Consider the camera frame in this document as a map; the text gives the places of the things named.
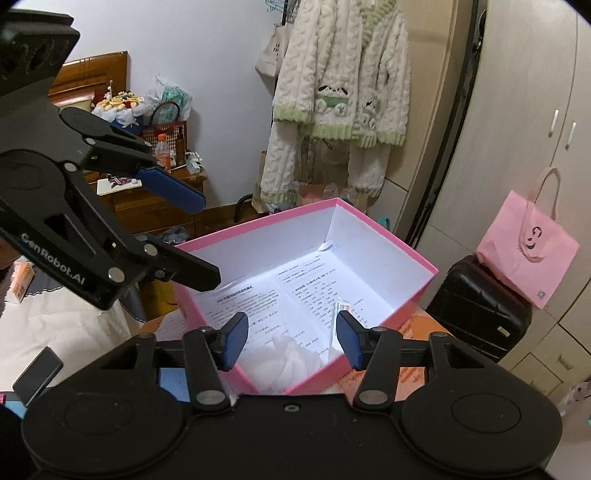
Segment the dresser drawer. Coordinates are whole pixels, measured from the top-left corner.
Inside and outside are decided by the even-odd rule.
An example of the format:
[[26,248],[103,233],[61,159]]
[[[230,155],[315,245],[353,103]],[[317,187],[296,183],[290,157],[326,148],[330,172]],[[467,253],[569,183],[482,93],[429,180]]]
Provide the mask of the dresser drawer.
[[561,383],[560,379],[532,354],[519,362],[511,373],[544,395],[549,395]]
[[591,355],[560,325],[532,353],[563,382],[579,383],[591,375]]
[[123,228],[131,233],[149,232],[193,221],[193,215],[154,196],[115,205],[115,216]]
[[560,324],[591,352],[591,284],[583,290]]

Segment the document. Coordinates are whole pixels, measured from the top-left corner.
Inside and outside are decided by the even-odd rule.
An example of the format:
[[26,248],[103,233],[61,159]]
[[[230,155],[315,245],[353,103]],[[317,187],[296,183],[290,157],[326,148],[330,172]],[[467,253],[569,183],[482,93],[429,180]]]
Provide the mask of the document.
[[287,335],[328,362],[330,324],[336,302],[352,305],[365,326],[378,326],[394,312],[330,251],[314,252],[256,277],[193,296],[209,325],[221,328],[236,312],[248,315],[245,349]]

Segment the phone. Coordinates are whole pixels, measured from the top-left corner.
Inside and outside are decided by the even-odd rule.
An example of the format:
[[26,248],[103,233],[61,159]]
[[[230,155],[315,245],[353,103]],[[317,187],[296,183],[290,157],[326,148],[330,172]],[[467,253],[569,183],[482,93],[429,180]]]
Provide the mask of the phone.
[[64,364],[60,358],[51,348],[46,346],[31,365],[18,377],[12,389],[21,402],[28,407],[43,393],[46,386],[51,383],[51,380],[56,377],[63,367]]

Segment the bed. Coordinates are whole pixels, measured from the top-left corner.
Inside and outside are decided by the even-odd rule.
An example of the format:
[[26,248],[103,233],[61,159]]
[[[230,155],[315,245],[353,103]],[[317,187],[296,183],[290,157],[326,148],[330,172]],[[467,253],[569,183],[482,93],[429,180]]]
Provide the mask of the bed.
[[[50,100],[60,108],[90,111],[111,80],[114,91],[127,89],[127,68],[127,52],[71,61],[56,77]],[[127,305],[137,306],[139,296],[131,297]],[[4,302],[1,291],[0,301]],[[22,303],[6,303],[0,313],[0,392],[11,391],[14,381],[46,346],[64,363],[52,384],[61,382],[136,334],[141,325],[137,320],[144,320],[141,310],[136,313],[137,319],[119,301],[103,312],[37,271]]]

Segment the orange box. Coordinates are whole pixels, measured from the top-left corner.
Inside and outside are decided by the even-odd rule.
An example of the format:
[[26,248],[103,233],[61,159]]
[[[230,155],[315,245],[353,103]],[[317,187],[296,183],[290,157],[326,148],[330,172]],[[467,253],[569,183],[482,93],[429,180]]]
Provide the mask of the orange box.
[[5,300],[10,303],[21,303],[34,277],[35,271],[28,262],[15,263]]

